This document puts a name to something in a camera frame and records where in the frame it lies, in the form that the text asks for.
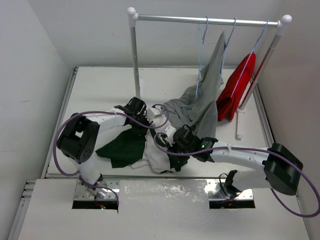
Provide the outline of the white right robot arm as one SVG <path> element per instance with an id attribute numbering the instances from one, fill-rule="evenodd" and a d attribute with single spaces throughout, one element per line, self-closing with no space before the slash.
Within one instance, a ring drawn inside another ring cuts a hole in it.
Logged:
<path id="1" fill-rule="evenodd" d="M 229 195 L 247 189 L 273 189 L 287 196 L 297 193 L 303 163 L 284 145 L 241 147 L 214 137 L 200 138 L 190 127 L 167 127 L 154 136 L 156 146 L 174 161 L 193 157 L 200 162 L 228 163 L 247 168 L 231 170 L 222 189 Z"/>

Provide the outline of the green and white t shirt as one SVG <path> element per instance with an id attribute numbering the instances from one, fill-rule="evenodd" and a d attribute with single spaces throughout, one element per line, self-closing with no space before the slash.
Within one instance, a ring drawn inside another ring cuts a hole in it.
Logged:
<path id="1" fill-rule="evenodd" d="M 132 169 L 138 169 L 150 166 L 151 170 L 157 174 L 179 172 L 188 163 L 189 157 L 175 159 L 173 155 L 159 150 L 154 143 L 154 135 L 172 125 L 165 120 L 167 120 L 165 116 L 154 120 L 155 126 L 162 127 L 147 128 L 145 135 L 137 135 L 133 128 L 124 130 L 115 139 L 97 149 L 95 153 L 100 158 L 109 159 L 113 168 L 130 166 Z"/>

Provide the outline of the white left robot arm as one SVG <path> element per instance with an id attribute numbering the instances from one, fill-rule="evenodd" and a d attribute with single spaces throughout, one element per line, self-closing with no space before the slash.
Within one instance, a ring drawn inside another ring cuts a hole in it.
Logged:
<path id="1" fill-rule="evenodd" d="M 116 127 L 130 125 L 135 133 L 150 128 L 158 110 L 133 97 L 124 106 L 116 105 L 109 111 L 86 111 L 74 113 L 62 124 L 54 139 L 53 159 L 58 170 L 65 176 L 79 176 L 84 184 L 96 186 L 102 181 L 102 174 L 95 167 L 91 156 L 98 135 Z M 57 150 L 71 159 L 76 166 L 75 173 L 66 173 L 58 164 Z"/>

